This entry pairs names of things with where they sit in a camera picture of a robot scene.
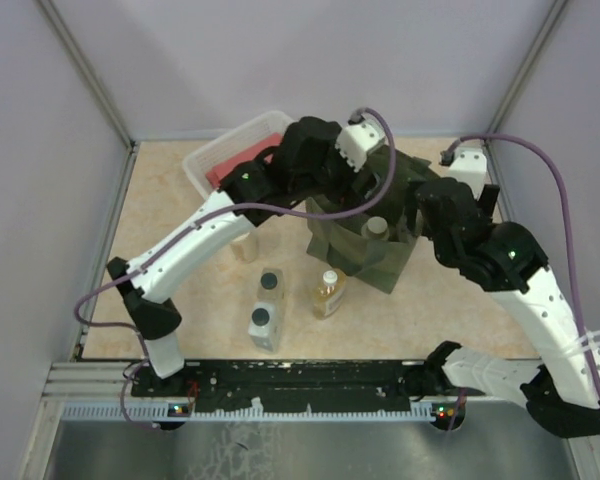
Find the cream bottle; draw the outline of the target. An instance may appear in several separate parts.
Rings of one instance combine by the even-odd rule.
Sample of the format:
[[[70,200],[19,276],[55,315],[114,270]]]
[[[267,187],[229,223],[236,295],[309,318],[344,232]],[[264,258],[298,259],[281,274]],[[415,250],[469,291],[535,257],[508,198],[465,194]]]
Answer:
[[[258,238],[254,231],[242,234],[230,242],[234,258],[243,263],[251,263],[258,257]]]
[[[388,241],[390,235],[389,224],[381,216],[370,217],[361,228],[361,236],[367,240]]]

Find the olive green canvas bag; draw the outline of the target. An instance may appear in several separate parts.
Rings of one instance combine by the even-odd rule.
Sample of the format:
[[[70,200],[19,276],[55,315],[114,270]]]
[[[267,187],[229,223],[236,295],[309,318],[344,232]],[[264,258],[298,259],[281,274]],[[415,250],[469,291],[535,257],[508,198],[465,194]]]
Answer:
[[[353,217],[331,221],[309,219],[311,240],[306,253],[385,294],[392,293],[418,239],[399,237],[404,192],[408,187],[418,187],[438,177],[430,161],[398,151],[394,179],[382,200]],[[388,222],[391,232],[388,241],[361,236],[362,226],[373,216],[381,216]]]

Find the clear square bottle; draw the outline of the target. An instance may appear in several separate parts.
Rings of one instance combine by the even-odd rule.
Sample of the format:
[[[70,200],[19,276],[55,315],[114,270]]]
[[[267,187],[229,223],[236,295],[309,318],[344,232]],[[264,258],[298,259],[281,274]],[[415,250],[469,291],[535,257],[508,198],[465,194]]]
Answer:
[[[264,268],[261,271],[256,297],[261,301],[280,302],[285,299],[284,273],[278,268]]]
[[[248,325],[253,344],[266,352],[278,350],[286,310],[286,301],[263,301],[254,303]]]

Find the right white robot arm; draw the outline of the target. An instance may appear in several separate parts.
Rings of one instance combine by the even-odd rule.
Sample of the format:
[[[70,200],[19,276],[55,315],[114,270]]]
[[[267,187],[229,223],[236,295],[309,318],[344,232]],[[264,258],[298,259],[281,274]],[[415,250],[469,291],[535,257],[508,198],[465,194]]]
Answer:
[[[538,362],[506,360],[442,342],[426,359],[428,387],[441,396],[466,388],[525,409],[560,438],[600,435],[600,346],[580,332],[548,257],[524,226],[497,223],[496,185],[479,196],[454,178],[418,181],[407,198],[438,263],[478,285],[522,328]]]

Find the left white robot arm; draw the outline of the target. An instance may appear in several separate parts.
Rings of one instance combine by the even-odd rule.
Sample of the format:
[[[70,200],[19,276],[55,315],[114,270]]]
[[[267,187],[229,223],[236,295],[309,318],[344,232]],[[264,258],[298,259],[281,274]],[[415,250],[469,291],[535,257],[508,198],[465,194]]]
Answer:
[[[274,215],[288,215],[313,194],[341,197],[364,171],[382,131],[357,115],[346,126],[305,116],[273,145],[235,164],[195,212],[143,254],[111,259],[107,270],[164,395],[181,394],[188,373],[176,331],[182,316],[172,296],[216,252]]]

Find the red cloth in basket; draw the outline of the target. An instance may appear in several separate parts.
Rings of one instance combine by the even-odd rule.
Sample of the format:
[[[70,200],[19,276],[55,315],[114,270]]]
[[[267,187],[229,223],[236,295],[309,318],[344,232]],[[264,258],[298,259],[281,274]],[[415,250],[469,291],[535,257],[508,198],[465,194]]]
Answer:
[[[282,135],[273,133],[265,139],[245,148],[228,160],[213,166],[206,174],[206,180],[213,188],[218,188],[221,181],[239,164],[253,160],[262,150],[278,146],[281,142]]]

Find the white plastic basket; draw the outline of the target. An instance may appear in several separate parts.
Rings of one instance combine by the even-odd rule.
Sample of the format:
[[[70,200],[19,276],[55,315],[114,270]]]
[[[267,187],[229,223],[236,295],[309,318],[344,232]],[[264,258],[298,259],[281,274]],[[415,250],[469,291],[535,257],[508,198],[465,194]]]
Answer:
[[[272,135],[281,137],[292,122],[282,111],[267,111],[188,154],[181,163],[182,169],[195,190],[206,199],[215,188],[208,178],[215,167],[256,146],[263,149]]]

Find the amber liquid bottle white cap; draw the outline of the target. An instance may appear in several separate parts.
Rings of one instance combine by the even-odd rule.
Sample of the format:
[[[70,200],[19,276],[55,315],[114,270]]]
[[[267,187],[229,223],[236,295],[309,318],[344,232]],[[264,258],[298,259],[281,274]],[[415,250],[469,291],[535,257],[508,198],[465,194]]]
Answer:
[[[324,271],[313,289],[313,313],[318,319],[326,319],[339,308],[347,277],[340,269]]]

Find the clear square bottle front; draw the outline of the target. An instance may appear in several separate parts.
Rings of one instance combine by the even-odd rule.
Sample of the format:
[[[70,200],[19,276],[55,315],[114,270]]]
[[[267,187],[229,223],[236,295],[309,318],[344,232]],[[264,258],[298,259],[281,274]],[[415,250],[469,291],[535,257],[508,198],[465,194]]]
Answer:
[[[263,301],[254,303],[248,325],[253,344],[266,352],[278,350],[286,310],[286,301]]]

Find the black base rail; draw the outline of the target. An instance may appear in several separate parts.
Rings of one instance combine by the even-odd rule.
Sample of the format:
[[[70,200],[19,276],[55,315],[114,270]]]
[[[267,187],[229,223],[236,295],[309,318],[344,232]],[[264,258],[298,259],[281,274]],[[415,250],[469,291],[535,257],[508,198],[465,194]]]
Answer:
[[[258,400],[266,413],[402,412],[412,399],[455,394],[442,371],[401,360],[187,361],[159,378],[150,367],[134,375],[134,398],[181,397],[200,413],[237,412]]]

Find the right aluminium frame post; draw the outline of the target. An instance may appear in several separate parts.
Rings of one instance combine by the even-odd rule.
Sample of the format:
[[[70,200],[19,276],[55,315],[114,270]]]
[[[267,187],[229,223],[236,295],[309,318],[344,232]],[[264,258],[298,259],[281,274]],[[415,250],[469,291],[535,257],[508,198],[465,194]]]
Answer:
[[[504,97],[486,128],[487,134],[499,133],[502,130],[503,125],[524,93],[534,70],[562,23],[570,5],[570,0],[554,0],[551,2],[550,8],[538,32],[534,36],[529,49],[525,53],[512,81],[505,91]]]

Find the aluminium frame post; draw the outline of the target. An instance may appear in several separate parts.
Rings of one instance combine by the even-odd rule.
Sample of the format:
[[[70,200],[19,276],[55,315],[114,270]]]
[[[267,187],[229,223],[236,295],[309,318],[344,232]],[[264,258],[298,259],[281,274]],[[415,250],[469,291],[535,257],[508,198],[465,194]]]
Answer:
[[[538,32],[534,36],[529,49],[525,53],[512,81],[505,91],[504,97],[486,128],[487,134],[499,133],[502,130],[503,125],[524,93],[534,70],[562,23],[570,5],[570,0],[554,0],[551,2],[550,8]]]
[[[103,118],[109,127],[116,133],[117,137],[124,144],[124,146],[131,151],[135,147],[135,141],[132,135],[129,133],[122,114],[115,105],[113,98],[105,87],[103,81],[97,75],[94,66],[89,61],[75,36],[71,32],[55,2],[51,0],[34,0],[33,3],[39,9],[52,33],[60,42],[60,45],[70,60],[70,63],[78,74],[83,85],[86,87]]]

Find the left aluminium frame post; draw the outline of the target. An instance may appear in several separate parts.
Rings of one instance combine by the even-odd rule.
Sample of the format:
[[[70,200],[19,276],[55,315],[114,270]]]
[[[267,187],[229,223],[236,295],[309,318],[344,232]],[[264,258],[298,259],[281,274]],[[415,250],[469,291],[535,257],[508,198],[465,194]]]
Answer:
[[[135,141],[132,135],[129,133],[122,114],[115,105],[113,98],[105,87],[103,81],[97,75],[94,66],[89,61],[75,36],[71,32],[55,2],[51,0],[34,0],[33,3],[39,9],[52,33],[60,42],[60,45],[70,60],[70,63],[78,74],[83,85],[86,87],[103,118],[109,127],[116,133],[117,137],[124,144],[124,146],[131,151],[135,147]]]

